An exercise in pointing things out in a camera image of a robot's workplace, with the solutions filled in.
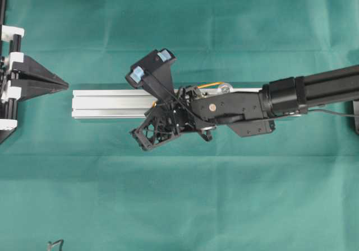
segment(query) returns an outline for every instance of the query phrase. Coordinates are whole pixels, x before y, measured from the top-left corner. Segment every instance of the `metal screw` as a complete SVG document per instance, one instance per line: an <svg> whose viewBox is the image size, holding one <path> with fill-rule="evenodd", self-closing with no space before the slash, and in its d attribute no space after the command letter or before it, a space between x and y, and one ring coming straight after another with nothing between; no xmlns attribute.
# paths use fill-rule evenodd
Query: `metal screw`
<svg viewBox="0 0 359 251"><path fill-rule="evenodd" d="M210 111L214 112L214 111L216 111L216 109L217 109L217 106L215 106L215 104L210 104L209 105L209 110Z"/></svg>
<svg viewBox="0 0 359 251"><path fill-rule="evenodd" d="M224 93L224 94L226 94L226 93L229 93L230 91L231 91L231 89L229 88L229 86L222 86L221 88L220 88L220 90L221 90L221 92L222 93Z"/></svg>

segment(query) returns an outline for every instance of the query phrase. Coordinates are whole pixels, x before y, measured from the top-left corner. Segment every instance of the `teal cloth surface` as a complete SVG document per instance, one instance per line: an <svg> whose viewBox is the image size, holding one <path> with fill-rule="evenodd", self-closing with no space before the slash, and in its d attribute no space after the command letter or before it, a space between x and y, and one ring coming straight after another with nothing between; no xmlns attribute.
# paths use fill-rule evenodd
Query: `teal cloth surface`
<svg viewBox="0 0 359 251"><path fill-rule="evenodd" d="M0 145L0 249L358 250L359 137L313 113L141 152L141 120L71 118L151 50L181 82L266 82L359 64L359 0L8 0L22 51L70 89L20 104ZM328 106L350 112L350 103Z"/></svg>

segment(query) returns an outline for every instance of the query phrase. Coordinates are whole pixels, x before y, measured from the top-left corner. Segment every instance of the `orange wire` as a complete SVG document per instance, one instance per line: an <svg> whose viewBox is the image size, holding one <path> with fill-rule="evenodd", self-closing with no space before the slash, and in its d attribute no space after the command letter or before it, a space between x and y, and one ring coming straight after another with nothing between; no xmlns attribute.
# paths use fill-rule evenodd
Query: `orange wire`
<svg viewBox="0 0 359 251"><path fill-rule="evenodd" d="M216 85L220 85L220 84L223 84L223 82L214 82L214 83L204 84L204 85L197 86L197 88L203 89L205 87L212 87L212 86L216 86Z"/></svg>

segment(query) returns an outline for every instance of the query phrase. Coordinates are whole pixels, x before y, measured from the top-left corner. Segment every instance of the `black cylindrical joint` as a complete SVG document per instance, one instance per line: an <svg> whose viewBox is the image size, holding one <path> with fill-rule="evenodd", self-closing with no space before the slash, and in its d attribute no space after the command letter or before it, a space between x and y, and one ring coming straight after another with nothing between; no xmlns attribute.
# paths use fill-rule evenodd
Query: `black cylindrical joint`
<svg viewBox="0 0 359 251"><path fill-rule="evenodd" d="M0 25L3 25L5 22L5 10L6 10L6 0L0 1Z"/></svg>
<svg viewBox="0 0 359 251"><path fill-rule="evenodd" d="M262 106L270 115L306 113L302 77L277 80L263 86Z"/></svg>
<svg viewBox="0 0 359 251"><path fill-rule="evenodd" d="M12 41L10 41L10 49L11 52L20 52L21 51L21 35L14 34Z"/></svg>
<svg viewBox="0 0 359 251"><path fill-rule="evenodd" d="M17 100L10 98L5 107L6 119L17 119Z"/></svg>

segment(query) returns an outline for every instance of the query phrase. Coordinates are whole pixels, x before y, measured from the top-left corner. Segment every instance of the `black cable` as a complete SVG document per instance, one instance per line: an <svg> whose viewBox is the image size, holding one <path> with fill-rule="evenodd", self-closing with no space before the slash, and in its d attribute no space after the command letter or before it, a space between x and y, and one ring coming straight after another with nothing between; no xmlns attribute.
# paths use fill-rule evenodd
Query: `black cable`
<svg viewBox="0 0 359 251"><path fill-rule="evenodd" d="M270 120L277 120L277 119L280 119L280 118L300 117L300 116L301 116L300 114L280 115L280 116L272 117L272 118L259 118L259 119L243 120L243 121L239 121L239 123L264 122L264 121L270 121Z"/></svg>
<svg viewBox="0 0 359 251"><path fill-rule="evenodd" d="M322 112L322 113L327 113L327 114L332 114L332 115L338 115L338 116L340 116L340 117L359 118L359 115L355 115L355 114L344 114L344 113L340 113L340 112L336 112L336 111L331 111L331 110L326 110L326 109L310 109L310 110L308 110L308 112Z"/></svg>
<svg viewBox="0 0 359 251"><path fill-rule="evenodd" d="M63 242L64 242L63 239L57 240L57 241L55 241L54 243L51 243L51 242L49 241L48 246L47 246L47 251L51 251L52 248L53 248L54 246L56 246L56 245L59 245L58 251L62 251Z"/></svg>

